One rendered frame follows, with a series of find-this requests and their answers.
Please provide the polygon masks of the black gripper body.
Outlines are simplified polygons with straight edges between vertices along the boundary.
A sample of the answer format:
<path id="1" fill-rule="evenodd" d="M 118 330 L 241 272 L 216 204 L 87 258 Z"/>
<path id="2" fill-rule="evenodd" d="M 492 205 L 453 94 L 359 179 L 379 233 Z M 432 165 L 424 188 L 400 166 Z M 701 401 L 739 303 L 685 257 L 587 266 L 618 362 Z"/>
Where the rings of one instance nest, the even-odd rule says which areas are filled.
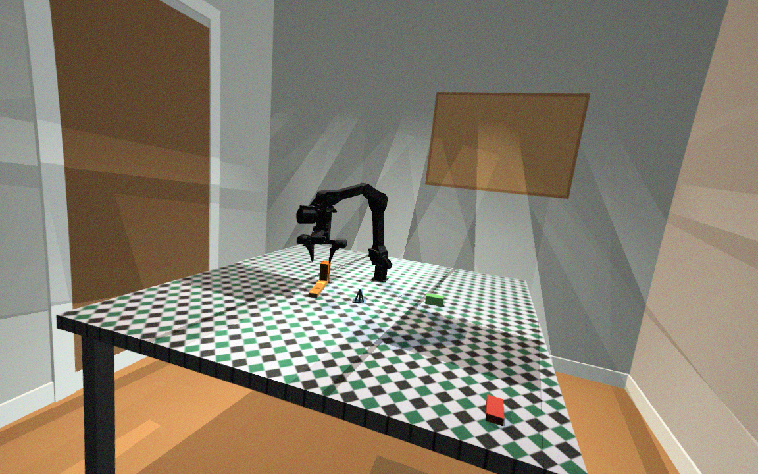
<path id="1" fill-rule="evenodd" d="M 316 224 L 316 229 L 325 229 L 329 231 L 330 235 L 330 224 Z M 336 239 L 336 240 L 325 240 L 324 243 L 326 245 L 332 245 L 333 247 L 337 248 L 345 248 L 347 246 L 347 240 L 346 239 Z M 297 237 L 297 243 L 303 244 L 303 245 L 312 245 L 312 239 L 311 235 L 302 234 Z"/>

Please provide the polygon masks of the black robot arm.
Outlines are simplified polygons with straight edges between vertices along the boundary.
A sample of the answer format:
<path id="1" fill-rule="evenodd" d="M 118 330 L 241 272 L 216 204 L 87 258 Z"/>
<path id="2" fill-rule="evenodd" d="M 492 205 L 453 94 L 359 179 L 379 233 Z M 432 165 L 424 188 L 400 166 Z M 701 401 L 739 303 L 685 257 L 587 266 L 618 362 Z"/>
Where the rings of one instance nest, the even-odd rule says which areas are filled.
<path id="1" fill-rule="evenodd" d="M 331 224 L 332 213 L 337 213 L 334 205 L 347 198 L 364 195 L 369 201 L 372 213 L 373 245 L 369 248 L 371 265 L 375 266 L 373 281 L 388 281 L 387 271 L 392 267 L 388 251 L 384 245 L 383 212 L 387 208 L 388 197 L 367 183 L 360 183 L 336 191 L 319 191 L 310 206 L 300 206 L 297 211 L 298 224 Z M 320 209 L 320 210 L 318 210 Z M 329 231 L 313 227 L 312 245 L 324 245 L 329 240 Z"/>

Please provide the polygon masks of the orange bar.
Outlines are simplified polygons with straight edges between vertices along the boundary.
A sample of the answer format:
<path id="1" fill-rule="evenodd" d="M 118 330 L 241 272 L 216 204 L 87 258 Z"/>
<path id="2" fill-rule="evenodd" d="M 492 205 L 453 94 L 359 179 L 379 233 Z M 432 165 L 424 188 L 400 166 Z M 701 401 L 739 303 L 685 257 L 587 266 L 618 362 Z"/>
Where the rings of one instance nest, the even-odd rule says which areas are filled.
<path id="1" fill-rule="evenodd" d="M 330 266 L 331 266 L 331 262 L 330 263 L 328 263 L 328 261 L 320 262 L 319 281 L 318 283 L 314 285 L 314 287 L 308 293 L 308 297 L 317 298 L 318 295 L 320 295 L 320 293 L 322 293 L 324 288 L 327 286 L 327 283 L 329 283 Z"/>

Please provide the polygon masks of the red rectangular block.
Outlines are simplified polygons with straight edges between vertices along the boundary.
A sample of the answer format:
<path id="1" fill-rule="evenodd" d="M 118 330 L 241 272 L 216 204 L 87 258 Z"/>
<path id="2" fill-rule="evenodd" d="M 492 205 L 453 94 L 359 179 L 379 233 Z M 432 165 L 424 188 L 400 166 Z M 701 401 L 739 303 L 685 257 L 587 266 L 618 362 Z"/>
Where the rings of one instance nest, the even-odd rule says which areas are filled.
<path id="1" fill-rule="evenodd" d="M 486 422 L 503 426 L 503 399 L 487 395 Z"/>

